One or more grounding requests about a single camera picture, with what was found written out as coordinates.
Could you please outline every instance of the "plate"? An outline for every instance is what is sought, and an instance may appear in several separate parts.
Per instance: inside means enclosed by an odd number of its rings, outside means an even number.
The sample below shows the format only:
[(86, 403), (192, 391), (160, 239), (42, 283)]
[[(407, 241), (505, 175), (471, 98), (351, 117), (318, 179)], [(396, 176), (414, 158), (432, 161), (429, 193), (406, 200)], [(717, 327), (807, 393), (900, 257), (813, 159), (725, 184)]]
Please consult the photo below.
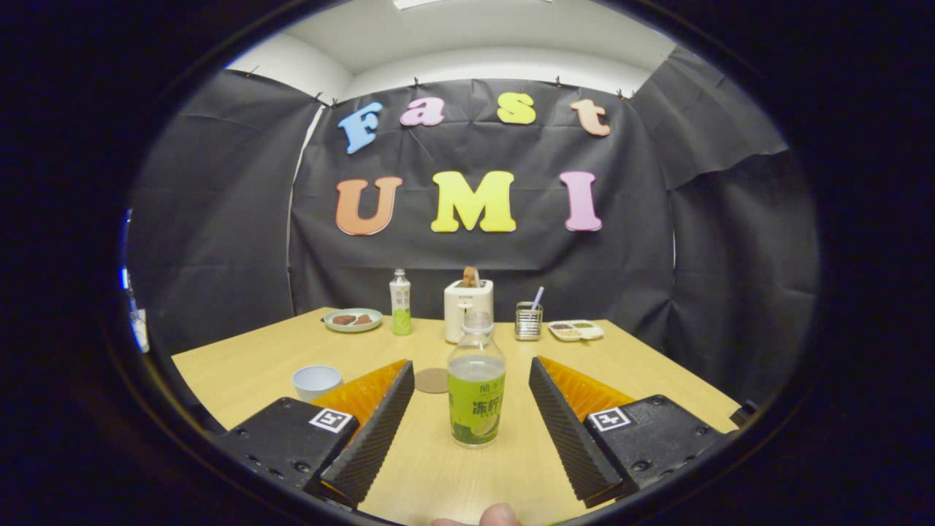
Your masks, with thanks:
[[(363, 325), (354, 325), (353, 323), (356, 321), (356, 318), (359, 318), (364, 314), (370, 316), (370, 319), (373, 321)], [(336, 316), (342, 315), (354, 316), (355, 319), (347, 325), (338, 325), (332, 321)], [(343, 309), (340, 311), (334, 311), (331, 314), (326, 314), (322, 320), (329, 329), (336, 330), (337, 332), (364, 332), (365, 330), (371, 330), (378, 327), (383, 321), (383, 314), (380, 314), (373, 309)]]
[(604, 329), (586, 319), (550, 321), (547, 325), (554, 337), (562, 342), (596, 340), (604, 335)]

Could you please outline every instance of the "cup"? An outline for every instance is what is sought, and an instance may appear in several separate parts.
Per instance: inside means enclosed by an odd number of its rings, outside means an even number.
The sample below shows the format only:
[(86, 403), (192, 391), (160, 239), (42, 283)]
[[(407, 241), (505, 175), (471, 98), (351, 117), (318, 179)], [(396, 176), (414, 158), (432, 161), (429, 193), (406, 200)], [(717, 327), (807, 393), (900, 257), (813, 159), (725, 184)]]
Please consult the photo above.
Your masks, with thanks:
[(302, 402), (311, 402), (342, 383), (341, 373), (326, 365), (310, 365), (293, 374), (293, 386)]
[(542, 336), (542, 304), (532, 309), (532, 301), (516, 304), (516, 324), (513, 326), (517, 340), (538, 340)]

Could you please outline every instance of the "round coaster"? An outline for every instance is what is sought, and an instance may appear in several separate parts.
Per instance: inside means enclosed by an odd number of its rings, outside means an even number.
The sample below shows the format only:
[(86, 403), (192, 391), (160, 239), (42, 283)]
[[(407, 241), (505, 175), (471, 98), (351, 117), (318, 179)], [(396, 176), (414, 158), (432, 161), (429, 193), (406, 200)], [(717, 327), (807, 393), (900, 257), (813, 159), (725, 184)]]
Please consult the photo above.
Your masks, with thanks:
[(425, 393), (447, 393), (448, 371), (440, 367), (422, 369), (415, 374), (415, 388)]

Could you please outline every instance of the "black fabric curtain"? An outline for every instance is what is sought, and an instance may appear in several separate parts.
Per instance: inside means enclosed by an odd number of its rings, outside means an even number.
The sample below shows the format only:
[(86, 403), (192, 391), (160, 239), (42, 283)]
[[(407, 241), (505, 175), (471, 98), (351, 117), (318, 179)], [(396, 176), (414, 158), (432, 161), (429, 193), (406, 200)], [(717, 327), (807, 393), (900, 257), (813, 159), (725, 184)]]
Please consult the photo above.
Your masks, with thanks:
[(318, 106), (285, 84), (224, 71), (153, 146), (129, 205), (127, 269), (159, 353), (293, 315), (289, 194)]
[[(497, 117), (504, 93), (534, 100), (532, 124)], [(400, 115), (423, 97), (444, 100), (444, 121), (404, 126)], [(570, 104), (590, 98), (607, 111), (607, 137), (589, 134)], [(377, 101), (376, 138), (347, 154), (338, 122)], [(512, 232), (435, 232), (433, 175), (461, 172), (472, 190), (492, 170), (511, 173)], [(569, 231), (566, 171), (595, 175), (599, 231)], [(350, 236), (336, 225), (338, 183), (363, 179), (359, 214), (377, 210), (374, 182), (396, 176), (396, 204), (379, 233)], [(412, 315), (441, 319), (443, 289), (466, 265), (495, 282), (495, 318), (511, 321), (517, 301), (539, 286), (546, 319), (608, 318), (660, 347), (672, 285), (672, 223), (646, 127), (614, 95), (526, 80), (453, 80), (367, 95), (328, 110), (316, 125), (295, 181), (290, 267), (298, 314), (330, 305), (389, 312), (393, 268), (412, 281)]]
[(663, 351), (728, 396), (763, 402), (801, 352), (818, 287), (801, 166), (756, 103), (685, 49), (633, 103), (653, 138), (675, 229)]

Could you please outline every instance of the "letter f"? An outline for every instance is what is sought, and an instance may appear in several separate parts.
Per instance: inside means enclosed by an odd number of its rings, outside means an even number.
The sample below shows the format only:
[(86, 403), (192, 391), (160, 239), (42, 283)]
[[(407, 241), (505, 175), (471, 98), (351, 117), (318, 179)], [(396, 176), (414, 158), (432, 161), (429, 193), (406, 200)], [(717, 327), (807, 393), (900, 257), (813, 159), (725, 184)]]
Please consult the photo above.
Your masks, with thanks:
[(361, 148), (373, 142), (377, 136), (367, 132), (368, 129), (377, 129), (377, 111), (383, 109), (383, 104), (371, 102), (363, 108), (348, 115), (338, 123), (339, 128), (344, 128), (344, 133), (348, 136), (348, 153), (354, 153)]

